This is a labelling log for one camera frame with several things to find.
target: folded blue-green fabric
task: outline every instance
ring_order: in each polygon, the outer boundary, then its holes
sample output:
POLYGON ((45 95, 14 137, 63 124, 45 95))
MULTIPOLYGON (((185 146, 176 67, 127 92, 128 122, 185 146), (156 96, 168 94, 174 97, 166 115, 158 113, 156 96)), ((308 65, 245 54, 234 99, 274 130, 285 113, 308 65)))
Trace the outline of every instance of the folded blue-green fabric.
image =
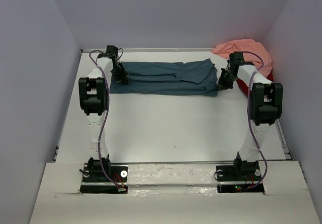
POLYGON ((194 62, 122 62, 128 85, 112 77, 110 93, 217 96, 217 69, 210 59, 194 62))

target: red object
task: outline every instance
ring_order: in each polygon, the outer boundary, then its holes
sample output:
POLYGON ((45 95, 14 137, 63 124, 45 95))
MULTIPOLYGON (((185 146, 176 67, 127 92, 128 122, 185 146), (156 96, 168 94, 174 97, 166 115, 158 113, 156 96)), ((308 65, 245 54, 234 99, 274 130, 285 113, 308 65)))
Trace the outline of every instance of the red object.
MULTIPOLYGON (((267 76, 267 79, 269 79, 270 81, 274 82, 274 77, 273 77, 273 74, 270 73, 268 76, 267 76)), ((239 86, 239 88, 241 89, 241 91, 247 96, 247 92, 248 92, 248 87, 247 85, 245 84, 245 82, 243 82, 242 80, 240 79, 237 79, 237 84, 239 86)))

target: white table surface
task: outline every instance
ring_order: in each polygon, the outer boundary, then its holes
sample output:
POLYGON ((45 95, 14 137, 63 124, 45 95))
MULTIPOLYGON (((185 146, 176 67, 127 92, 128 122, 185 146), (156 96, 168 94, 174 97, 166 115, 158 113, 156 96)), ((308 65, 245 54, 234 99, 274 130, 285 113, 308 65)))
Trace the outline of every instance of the white table surface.
MULTIPOLYGON (((159 62, 207 58, 215 64, 219 78, 226 61, 211 52, 125 52, 122 56, 123 61, 159 62)), ((83 53, 57 163, 88 161, 90 133, 79 106, 78 79, 93 68, 89 54, 83 53)), ((247 99, 236 83, 234 89, 219 92, 217 97, 111 94, 110 99, 105 135, 114 163, 231 161, 248 130, 247 99)), ((267 133, 262 150, 268 160, 285 159, 275 125, 267 133)))
POLYGON ((82 194, 82 166, 46 165, 30 224, 319 223, 298 162, 268 162, 265 195, 218 194, 215 165, 189 164, 129 165, 128 194, 82 194))

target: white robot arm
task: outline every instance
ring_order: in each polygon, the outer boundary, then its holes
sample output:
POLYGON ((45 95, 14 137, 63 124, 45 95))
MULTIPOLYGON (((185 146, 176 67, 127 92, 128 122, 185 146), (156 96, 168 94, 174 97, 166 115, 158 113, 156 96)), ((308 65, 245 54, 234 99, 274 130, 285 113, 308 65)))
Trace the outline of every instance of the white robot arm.
POLYGON ((265 135, 275 120, 281 116, 283 86, 266 79, 256 70, 253 63, 244 60, 242 52, 230 54, 227 62, 227 68, 221 69, 217 90, 232 89, 233 82, 237 79, 247 84, 251 89, 247 111, 254 136, 249 128, 233 166, 217 166, 216 169, 218 173, 220 172, 218 181, 244 181, 258 169, 260 148, 265 135))
POLYGON ((111 162, 103 129, 109 108, 106 75, 111 72, 117 82, 128 84, 128 74, 118 61, 118 48, 114 45, 108 45, 106 53, 101 53, 98 58, 99 63, 93 60, 97 67, 87 77, 79 79, 78 88, 80 107, 87 116, 91 135, 90 159, 83 174, 104 177, 105 173, 107 176, 111 174, 111 162))

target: wire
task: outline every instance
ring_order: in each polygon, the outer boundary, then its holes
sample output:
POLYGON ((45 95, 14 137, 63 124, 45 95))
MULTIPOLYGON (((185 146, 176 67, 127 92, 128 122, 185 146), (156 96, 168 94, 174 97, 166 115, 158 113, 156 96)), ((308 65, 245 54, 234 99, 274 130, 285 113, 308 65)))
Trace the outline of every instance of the wire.
POLYGON ((116 174, 116 173, 114 173, 114 176, 116 176, 119 179, 120 183, 122 184, 122 187, 124 187, 124 184, 123 184, 120 176, 118 174, 116 174))
POLYGON ((252 187, 253 184, 254 184, 254 178, 253 178, 253 175, 252 174, 251 174, 251 179, 252 179, 252 183, 251 183, 251 185, 249 187, 252 187))
MULTIPOLYGON (((252 55, 256 56, 256 57, 261 61, 262 65, 257 69, 257 71, 259 71, 261 68, 263 68, 263 67, 264 67, 264 61, 263 61, 263 59, 262 59, 261 57, 259 57, 257 54, 255 54, 255 53, 253 53, 253 52, 250 52, 250 51, 241 51, 241 53, 249 53, 249 54, 252 54, 252 55)), ((255 188, 256 186, 258 186, 260 183, 262 183, 263 179, 265 178, 265 176, 266 176, 266 174, 267 174, 267 168, 268 168, 268 166, 267 166, 267 161, 266 161, 266 159, 265 159, 265 157, 264 157, 264 155, 263 155, 263 153, 262 153, 262 151, 261 151, 261 147, 260 147, 260 145, 258 144, 258 141, 257 141, 257 139, 256 139, 256 137, 255 137, 255 135, 254 135, 254 132, 253 132, 253 129, 252 129, 252 125, 251 125, 251 86, 252 86, 253 79, 254 79, 254 76, 255 76, 255 74, 257 73, 257 71, 255 71, 255 72, 252 74, 251 79, 250 79, 250 83, 249 83, 249 85, 248 85, 248 92, 247 92, 247 116, 248 116, 248 127, 249 127, 249 129, 250 129, 251 135, 252 135, 253 140, 254 140, 254 142, 255 142, 255 144, 256 144, 256 147, 257 147, 257 149, 259 150, 259 153, 260 153, 260 155, 261 155, 261 157, 263 158, 263 161, 264 161, 264 163, 265 163, 265 172, 264 172, 264 174, 262 175, 262 178, 259 180, 259 182, 257 182, 257 183, 256 183, 255 185, 253 185, 252 187, 247 188, 246 190, 253 189, 253 188, 255 188)))
POLYGON ((124 49, 122 49, 122 48, 118 48, 118 50, 122 50, 122 53, 121 53, 121 55, 117 58, 117 60, 119 60, 121 57, 122 57, 122 55, 123 55, 123 52, 124 52, 124 49))
POLYGON ((215 175, 217 175, 217 176, 219 176, 220 177, 220 175, 222 176, 223 174, 221 173, 222 172, 222 170, 219 170, 219 171, 216 171, 214 174, 213 174, 213 177, 215 178, 215 180, 216 181, 218 181, 219 182, 219 180, 215 177, 215 175))
POLYGON ((242 188, 247 185, 248 178, 246 178, 246 182, 243 184, 242 188))
POLYGON ((97 146, 98 146, 98 154, 99 154, 99 159, 100 159, 100 164, 101 164, 101 168, 102 168, 102 172, 103 174, 105 175, 105 177, 113 184, 115 184, 118 188, 120 187, 115 181, 113 181, 109 176, 108 174, 106 173, 105 169, 104 169, 104 165, 103 165, 103 161, 102 161, 102 155, 101 155, 101 137, 102 137, 102 134, 103 134, 103 131, 104 131, 104 126, 105 126, 105 123, 106 123, 106 120, 107 120, 107 116, 109 114, 109 109, 110 109, 110 90, 109 90, 109 85, 107 83, 107 78, 106 78, 106 75, 103 71, 103 69, 97 64, 97 62, 92 58, 92 53, 95 53, 95 52, 99 52, 99 53, 102 53, 104 54, 102 51, 100 50, 93 50, 90 52, 90 59, 92 60, 92 62, 95 64, 95 66, 101 71, 102 75, 103 75, 103 78, 105 80, 105 87, 106 87, 106 91, 107 91, 107 107, 106 107, 106 114, 105 114, 105 117, 104 117, 104 120, 103 120, 103 123, 102 123, 102 127, 101 127, 101 130, 100 130, 100 134, 99 134, 99 138, 98 138, 98 143, 97 143, 97 146))

